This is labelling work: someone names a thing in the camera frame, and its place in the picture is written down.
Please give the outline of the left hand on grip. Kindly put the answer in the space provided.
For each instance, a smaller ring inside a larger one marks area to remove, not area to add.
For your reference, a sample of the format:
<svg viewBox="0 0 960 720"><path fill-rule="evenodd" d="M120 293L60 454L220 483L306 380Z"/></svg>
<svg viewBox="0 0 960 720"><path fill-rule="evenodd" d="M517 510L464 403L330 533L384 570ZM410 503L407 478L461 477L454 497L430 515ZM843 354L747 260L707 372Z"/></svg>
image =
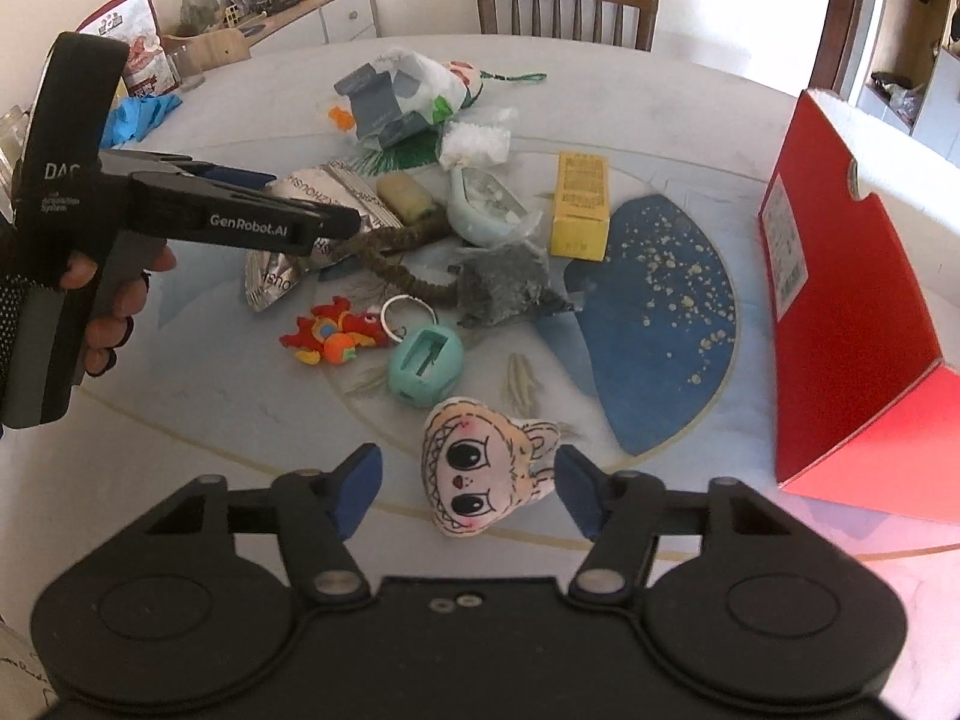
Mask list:
<svg viewBox="0 0 960 720"><path fill-rule="evenodd" d="M68 257L60 277L64 307L53 338L55 360L70 366L72 374L83 367L88 377L101 377L116 366L117 349L128 342L133 319L145 307L151 275L178 263L166 239L148 238L148 243L153 259L128 280L99 278L99 265L78 250Z"/></svg>

